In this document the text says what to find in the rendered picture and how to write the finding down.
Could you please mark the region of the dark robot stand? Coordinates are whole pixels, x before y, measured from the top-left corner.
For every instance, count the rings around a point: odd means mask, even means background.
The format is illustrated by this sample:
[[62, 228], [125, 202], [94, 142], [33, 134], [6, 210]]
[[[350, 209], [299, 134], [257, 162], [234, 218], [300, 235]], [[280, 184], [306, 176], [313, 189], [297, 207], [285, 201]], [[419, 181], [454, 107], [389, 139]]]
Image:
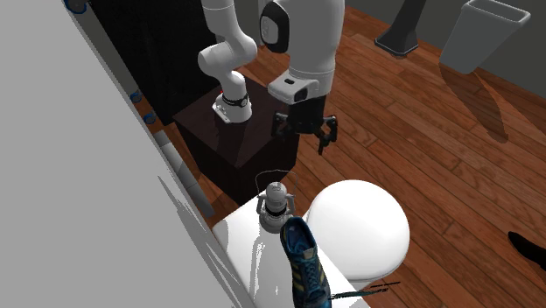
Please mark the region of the dark robot stand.
[[273, 115], [285, 105], [254, 80], [247, 80], [247, 90], [252, 116], [246, 122], [226, 124], [216, 115], [212, 104], [218, 88], [174, 116], [201, 173], [239, 206], [284, 178], [296, 163], [299, 143], [298, 135], [271, 135]]

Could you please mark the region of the grey lantern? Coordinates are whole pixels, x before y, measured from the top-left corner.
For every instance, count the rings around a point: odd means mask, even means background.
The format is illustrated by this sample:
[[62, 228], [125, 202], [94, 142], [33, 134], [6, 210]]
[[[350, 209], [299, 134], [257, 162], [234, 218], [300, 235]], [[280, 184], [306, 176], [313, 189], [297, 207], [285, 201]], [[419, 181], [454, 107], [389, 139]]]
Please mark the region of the grey lantern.
[[265, 231], [278, 234], [295, 213], [294, 195], [288, 193], [283, 183], [271, 182], [257, 195], [256, 213]]

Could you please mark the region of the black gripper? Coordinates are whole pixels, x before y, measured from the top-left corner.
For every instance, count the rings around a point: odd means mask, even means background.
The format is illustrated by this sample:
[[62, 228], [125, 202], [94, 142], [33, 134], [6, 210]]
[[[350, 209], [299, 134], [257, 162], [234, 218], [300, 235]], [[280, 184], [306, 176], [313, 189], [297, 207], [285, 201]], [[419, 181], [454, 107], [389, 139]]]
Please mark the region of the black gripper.
[[[305, 101], [300, 101], [290, 107], [290, 113], [283, 114], [276, 111], [273, 115], [271, 135], [273, 137], [286, 137], [292, 134], [314, 134], [318, 139], [318, 154], [330, 143], [335, 143], [338, 138], [338, 121], [335, 115], [324, 117], [326, 96], [320, 96]], [[324, 132], [322, 125], [328, 128]]]

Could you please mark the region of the blue sneaker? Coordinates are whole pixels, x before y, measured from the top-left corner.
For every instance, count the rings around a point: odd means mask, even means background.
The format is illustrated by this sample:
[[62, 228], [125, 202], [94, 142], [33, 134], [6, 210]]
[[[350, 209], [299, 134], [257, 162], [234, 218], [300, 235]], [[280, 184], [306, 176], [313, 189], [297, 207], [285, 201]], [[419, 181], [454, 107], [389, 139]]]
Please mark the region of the blue sneaker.
[[[335, 299], [359, 298], [385, 291], [350, 290], [332, 294], [319, 259], [319, 246], [300, 217], [287, 220], [280, 229], [280, 240], [290, 263], [295, 308], [332, 308]], [[392, 273], [407, 252], [397, 246], [379, 245], [376, 241], [356, 246], [349, 241], [342, 241], [339, 245], [328, 242], [326, 251], [334, 256], [335, 265], [342, 266], [342, 274], [363, 276], [367, 284], [373, 281], [371, 275], [375, 272], [381, 277]]]

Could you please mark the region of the grey waste bin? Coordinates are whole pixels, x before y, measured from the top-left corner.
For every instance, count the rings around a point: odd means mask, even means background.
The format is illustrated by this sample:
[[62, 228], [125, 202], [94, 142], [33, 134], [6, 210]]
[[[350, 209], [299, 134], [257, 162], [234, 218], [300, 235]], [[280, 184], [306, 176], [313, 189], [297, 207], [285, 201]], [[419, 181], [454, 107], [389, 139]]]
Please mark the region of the grey waste bin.
[[439, 62], [470, 74], [530, 19], [530, 12], [497, 0], [469, 0], [461, 7]]

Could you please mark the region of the black cabinet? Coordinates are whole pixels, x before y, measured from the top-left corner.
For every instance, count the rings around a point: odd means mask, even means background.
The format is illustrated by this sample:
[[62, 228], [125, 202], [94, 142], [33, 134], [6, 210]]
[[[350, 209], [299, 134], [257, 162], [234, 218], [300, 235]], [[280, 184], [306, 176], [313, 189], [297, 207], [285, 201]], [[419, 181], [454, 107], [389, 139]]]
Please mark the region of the black cabinet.
[[252, 103], [238, 67], [257, 54], [235, 0], [91, 0], [95, 15], [164, 124], [214, 88], [206, 104], [225, 123], [244, 123]]

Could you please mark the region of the black pedestal base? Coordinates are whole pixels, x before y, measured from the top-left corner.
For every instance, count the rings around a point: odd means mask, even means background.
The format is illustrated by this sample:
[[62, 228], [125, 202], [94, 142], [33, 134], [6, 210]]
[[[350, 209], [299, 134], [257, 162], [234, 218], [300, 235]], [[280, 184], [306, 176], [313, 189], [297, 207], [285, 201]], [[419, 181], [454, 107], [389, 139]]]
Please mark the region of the black pedestal base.
[[395, 57], [405, 57], [418, 48], [416, 28], [427, 0], [404, 0], [392, 25], [374, 44]]

